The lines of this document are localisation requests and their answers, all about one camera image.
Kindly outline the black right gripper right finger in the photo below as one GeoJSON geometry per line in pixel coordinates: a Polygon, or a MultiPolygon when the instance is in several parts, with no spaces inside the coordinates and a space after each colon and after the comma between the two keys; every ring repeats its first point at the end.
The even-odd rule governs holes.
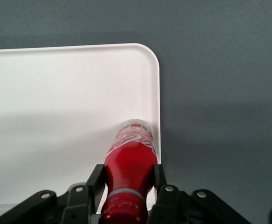
{"type": "Polygon", "coordinates": [[[191,195],[166,181],[163,166],[154,165],[155,205],[149,211],[149,224],[248,224],[249,221],[207,189],[191,195]]]}

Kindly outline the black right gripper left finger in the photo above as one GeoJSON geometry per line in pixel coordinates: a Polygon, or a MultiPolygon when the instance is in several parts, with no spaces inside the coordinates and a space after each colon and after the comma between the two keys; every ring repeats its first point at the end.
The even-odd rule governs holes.
{"type": "Polygon", "coordinates": [[[104,165],[97,164],[87,182],[72,185],[61,196],[39,191],[0,215],[0,224],[90,224],[105,183],[104,165]]]}

